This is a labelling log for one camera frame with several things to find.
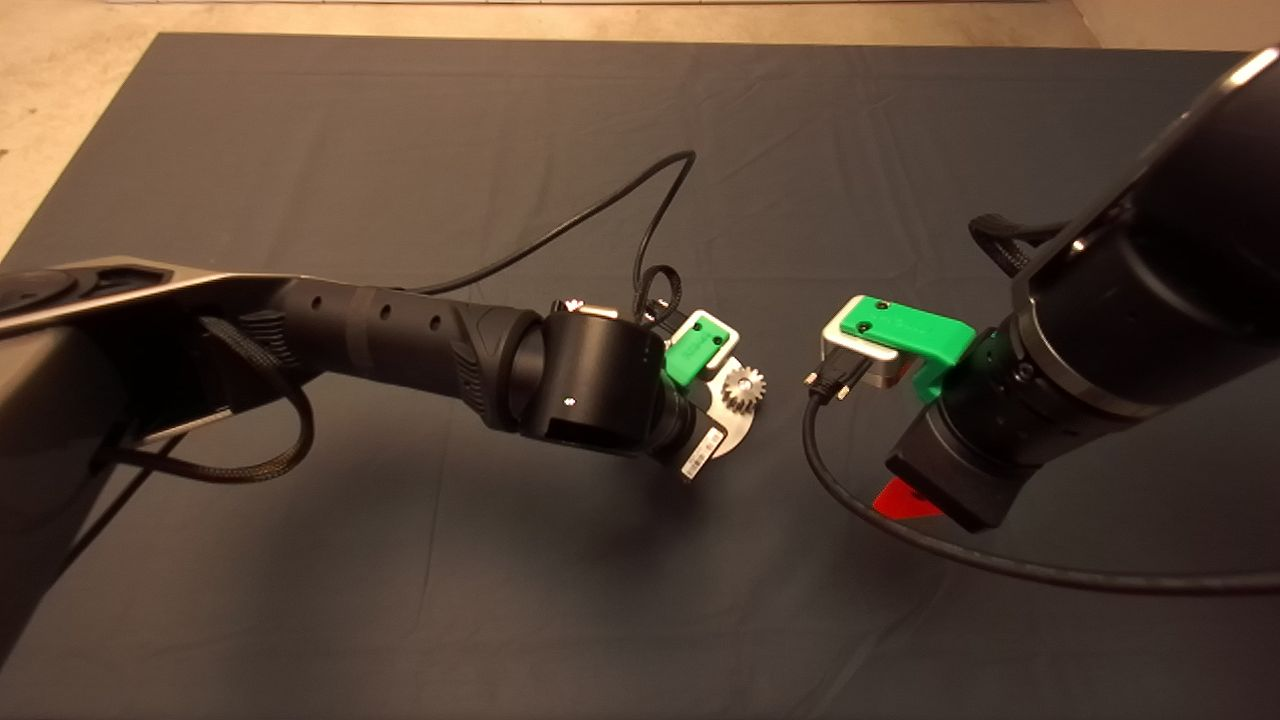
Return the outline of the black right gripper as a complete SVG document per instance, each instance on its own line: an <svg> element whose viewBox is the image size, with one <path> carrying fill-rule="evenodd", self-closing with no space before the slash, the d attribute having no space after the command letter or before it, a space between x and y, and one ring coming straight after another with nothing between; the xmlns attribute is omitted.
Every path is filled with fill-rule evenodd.
<svg viewBox="0 0 1280 720"><path fill-rule="evenodd" d="M946 515L970 533L1004 524L1030 468L970 448L938 407L911 420L886 459L891 478L872 507L892 520Z"/></svg>

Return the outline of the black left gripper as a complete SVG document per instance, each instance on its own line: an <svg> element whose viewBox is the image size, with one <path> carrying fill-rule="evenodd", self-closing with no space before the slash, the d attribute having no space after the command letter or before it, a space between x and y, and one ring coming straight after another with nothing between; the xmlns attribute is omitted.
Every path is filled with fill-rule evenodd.
<svg viewBox="0 0 1280 720"><path fill-rule="evenodd" d="M707 413L692 413L669 445L669 470L691 483L727 441L728 432Z"/></svg>

